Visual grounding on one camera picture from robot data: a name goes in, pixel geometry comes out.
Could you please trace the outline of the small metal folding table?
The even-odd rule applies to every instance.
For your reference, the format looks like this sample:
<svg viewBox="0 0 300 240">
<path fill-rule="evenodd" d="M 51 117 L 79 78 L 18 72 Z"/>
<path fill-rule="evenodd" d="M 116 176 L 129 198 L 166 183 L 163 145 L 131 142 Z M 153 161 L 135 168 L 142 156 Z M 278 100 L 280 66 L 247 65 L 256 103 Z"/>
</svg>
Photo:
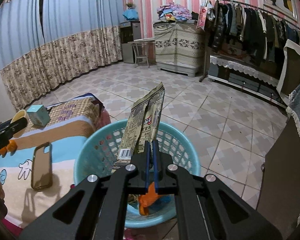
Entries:
<svg viewBox="0 0 300 240">
<path fill-rule="evenodd" d="M 128 42 L 132 46 L 134 52 L 134 67 L 138 67 L 140 63 L 146 63 L 150 68 L 149 51 L 150 47 L 155 44 L 154 38 L 141 38 Z"/>
</svg>

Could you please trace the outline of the cloth-covered cabinet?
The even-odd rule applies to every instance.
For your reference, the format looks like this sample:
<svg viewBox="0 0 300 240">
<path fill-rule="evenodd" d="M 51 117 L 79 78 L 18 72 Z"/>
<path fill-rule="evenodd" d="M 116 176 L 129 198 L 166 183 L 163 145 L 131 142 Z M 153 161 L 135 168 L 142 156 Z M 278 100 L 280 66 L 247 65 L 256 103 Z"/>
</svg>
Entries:
<svg viewBox="0 0 300 240">
<path fill-rule="evenodd" d="M 157 22 L 153 29 L 157 69 L 194 77 L 204 64 L 204 31 L 178 22 Z"/>
</svg>

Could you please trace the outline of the patterned table blanket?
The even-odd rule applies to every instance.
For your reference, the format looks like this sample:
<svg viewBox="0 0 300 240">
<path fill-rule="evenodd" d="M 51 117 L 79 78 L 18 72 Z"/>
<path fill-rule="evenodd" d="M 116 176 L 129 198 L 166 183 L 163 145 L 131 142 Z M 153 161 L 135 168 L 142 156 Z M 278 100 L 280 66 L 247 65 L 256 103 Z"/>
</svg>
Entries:
<svg viewBox="0 0 300 240">
<path fill-rule="evenodd" d="M 83 144 L 110 123 L 103 103 L 87 93 L 47 108 L 44 127 L 29 121 L 24 133 L 0 151 L 6 224 L 24 228 L 59 201 L 74 184 Z"/>
</svg>

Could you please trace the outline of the brown phone case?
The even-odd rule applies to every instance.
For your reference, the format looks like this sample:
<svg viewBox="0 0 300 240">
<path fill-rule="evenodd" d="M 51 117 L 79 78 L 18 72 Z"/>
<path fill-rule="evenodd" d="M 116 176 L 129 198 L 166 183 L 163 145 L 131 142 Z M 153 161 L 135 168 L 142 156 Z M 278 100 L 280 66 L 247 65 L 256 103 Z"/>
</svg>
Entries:
<svg viewBox="0 0 300 240">
<path fill-rule="evenodd" d="M 52 144 L 43 143 L 34 149 L 31 188 L 42 191 L 52 186 Z"/>
</svg>

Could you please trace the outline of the blue bag on dispenser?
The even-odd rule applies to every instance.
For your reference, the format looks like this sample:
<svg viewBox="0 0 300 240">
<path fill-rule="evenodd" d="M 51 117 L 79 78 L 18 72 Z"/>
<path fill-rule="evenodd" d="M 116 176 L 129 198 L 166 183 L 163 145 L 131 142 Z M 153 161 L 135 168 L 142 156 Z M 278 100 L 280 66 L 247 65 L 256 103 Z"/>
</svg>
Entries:
<svg viewBox="0 0 300 240">
<path fill-rule="evenodd" d="M 127 9 L 123 12 L 123 17 L 126 21 L 138 21 L 138 12 L 135 9 Z"/>
</svg>

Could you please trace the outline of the clothes rack with garments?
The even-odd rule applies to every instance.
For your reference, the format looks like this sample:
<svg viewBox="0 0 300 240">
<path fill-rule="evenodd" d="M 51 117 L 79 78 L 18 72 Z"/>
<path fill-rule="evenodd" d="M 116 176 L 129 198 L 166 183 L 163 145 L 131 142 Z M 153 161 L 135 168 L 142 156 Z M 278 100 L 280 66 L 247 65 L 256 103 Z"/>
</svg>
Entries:
<svg viewBox="0 0 300 240">
<path fill-rule="evenodd" d="M 204 30 L 213 56 L 225 67 L 278 79 L 287 40 L 300 45 L 300 30 L 266 10 L 232 0 L 205 0 Z"/>
</svg>

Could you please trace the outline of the teal cardboard box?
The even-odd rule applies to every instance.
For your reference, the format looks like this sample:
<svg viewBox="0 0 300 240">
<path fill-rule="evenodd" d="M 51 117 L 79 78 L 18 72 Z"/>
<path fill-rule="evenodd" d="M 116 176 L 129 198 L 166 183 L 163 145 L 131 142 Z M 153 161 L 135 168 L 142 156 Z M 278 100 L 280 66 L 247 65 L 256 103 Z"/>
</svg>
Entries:
<svg viewBox="0 0 300 240">
<path fill-rule="evenodd" d="M 49 113 L 44 105 L 32 105 L 26 112 L 35 126 L 44 127 L 50 121 Z"/>
</svg>

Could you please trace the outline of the beige printed snack bag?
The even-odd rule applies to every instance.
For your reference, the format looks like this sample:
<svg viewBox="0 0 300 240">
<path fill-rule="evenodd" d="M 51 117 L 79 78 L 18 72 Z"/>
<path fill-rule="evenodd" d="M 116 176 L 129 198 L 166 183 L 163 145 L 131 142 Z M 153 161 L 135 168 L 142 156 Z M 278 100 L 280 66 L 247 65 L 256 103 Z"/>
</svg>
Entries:
<svg viewBox="0 0 300 240">
<path fill-rule="evenodd" d="M 133 104 L 112 172 L 130 163 L 133 155 L 142 153 L 146 141 L 156 139 L 164 97 L 165 87 L 159 83 Z"/>
</svg>

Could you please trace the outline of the low lace-covered tv stand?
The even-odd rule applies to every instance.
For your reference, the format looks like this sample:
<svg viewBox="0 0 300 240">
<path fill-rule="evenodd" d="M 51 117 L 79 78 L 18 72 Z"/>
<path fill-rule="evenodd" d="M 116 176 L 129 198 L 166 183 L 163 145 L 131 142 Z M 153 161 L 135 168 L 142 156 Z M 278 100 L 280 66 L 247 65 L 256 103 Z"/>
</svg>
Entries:
<svg viewBox="0 0 300 240">
<path fill-rule="evenodd" d="M 272 105 L 286 108 L 277 92 L 278 79 L 230 57 L 210 55 L 208 77 L 242 92 L 255 95 Z"/>
</svg>

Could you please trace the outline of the whole orange fruit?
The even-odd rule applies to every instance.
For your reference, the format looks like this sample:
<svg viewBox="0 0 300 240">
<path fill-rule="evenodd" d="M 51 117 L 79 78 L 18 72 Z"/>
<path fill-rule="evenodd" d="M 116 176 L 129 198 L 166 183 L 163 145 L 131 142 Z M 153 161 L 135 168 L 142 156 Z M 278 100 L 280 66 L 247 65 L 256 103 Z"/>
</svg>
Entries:
<svg viewBox="0 0 300 240">
<path fill-rule="evenodd" d="M 15 152 L 17 150 L 18 146 L 15 140 L 9 140 L 9 143 L 7 146 L 4 146 L 2 149 L 0 149 L 0 155 L 5 155 L 7 152 Z"/>
</svg>

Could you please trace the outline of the orange snack wrapper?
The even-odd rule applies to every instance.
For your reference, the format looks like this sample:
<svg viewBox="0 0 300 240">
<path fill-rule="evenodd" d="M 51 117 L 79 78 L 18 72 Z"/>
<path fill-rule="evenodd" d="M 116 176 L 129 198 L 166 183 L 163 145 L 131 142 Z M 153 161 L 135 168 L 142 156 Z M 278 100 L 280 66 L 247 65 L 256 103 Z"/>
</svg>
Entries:
<svg viewBox="0 0 300 240">
<path fill-rule="evenodd" d="M 162 195 L 156 193 L 155 183 L 152 182 L 148 187 L 148 192 L 138 196 L 139 214 L 142 216 L 149 215 L 149 207 L 161 197 Z"/>
</svg>

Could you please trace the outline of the grey water dispenser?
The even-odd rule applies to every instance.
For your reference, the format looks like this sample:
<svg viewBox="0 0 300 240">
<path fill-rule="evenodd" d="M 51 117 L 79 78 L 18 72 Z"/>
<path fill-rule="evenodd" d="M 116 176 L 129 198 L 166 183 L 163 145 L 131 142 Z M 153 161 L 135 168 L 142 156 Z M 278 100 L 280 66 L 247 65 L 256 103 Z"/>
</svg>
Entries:
<svg viewBox="0 0 300 240">
<path fill-rule="evenodd" d="M 120 23 L 120 38 L 124 63 L 134 63 L 135 54 L 131 42 L 141 38 L 140 21 Z"/>
</svg>

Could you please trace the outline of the pile of folded clothes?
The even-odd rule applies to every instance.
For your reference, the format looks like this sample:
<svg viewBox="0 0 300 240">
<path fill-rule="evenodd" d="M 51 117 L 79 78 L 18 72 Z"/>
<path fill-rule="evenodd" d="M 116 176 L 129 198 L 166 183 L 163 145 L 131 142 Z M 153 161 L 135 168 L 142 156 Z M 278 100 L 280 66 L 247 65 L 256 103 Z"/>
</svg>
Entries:
<svg viewBox="0 0 300 240">
<path fill-rule="evenodd" d="M 170 2 L 157 8 L 158 18 L 166 21 L 185 22 L 192 20 L 192 13 L 182 5 Z"/>
</svg>

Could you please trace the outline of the pink mug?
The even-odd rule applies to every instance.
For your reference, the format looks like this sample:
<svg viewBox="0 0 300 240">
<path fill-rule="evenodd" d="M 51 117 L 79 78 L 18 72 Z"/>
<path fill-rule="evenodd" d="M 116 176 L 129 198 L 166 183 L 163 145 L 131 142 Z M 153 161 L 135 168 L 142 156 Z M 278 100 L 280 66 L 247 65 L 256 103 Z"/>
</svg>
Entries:
<svg viewBox="0 0 300 240">
<path fill-rule="evenodd" d="M 18 113 L 16 113 L 11 120 L 13 137 L 14 138 L 21 137 L 24 134 L 28 123 L 29 123 L 29 116 L 27 111 L 22 109 Z"/>
</svg>

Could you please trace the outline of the blue plastic bag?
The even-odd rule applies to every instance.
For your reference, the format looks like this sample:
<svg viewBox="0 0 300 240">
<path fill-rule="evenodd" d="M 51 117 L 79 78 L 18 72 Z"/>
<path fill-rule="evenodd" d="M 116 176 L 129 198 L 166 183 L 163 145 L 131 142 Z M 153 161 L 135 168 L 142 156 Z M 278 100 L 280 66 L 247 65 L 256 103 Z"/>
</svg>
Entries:
<svg viewBox="0 0 300 240">
<path fill-rule="evenodd" d="M 148 207 L 149 213 L 155 213 L 165 207 L 172 200 L 170 195 L 162 196 Z M 128 204 L 135 209 L 139 209 L 138 195 L 130 194 Z"/>
</svg>

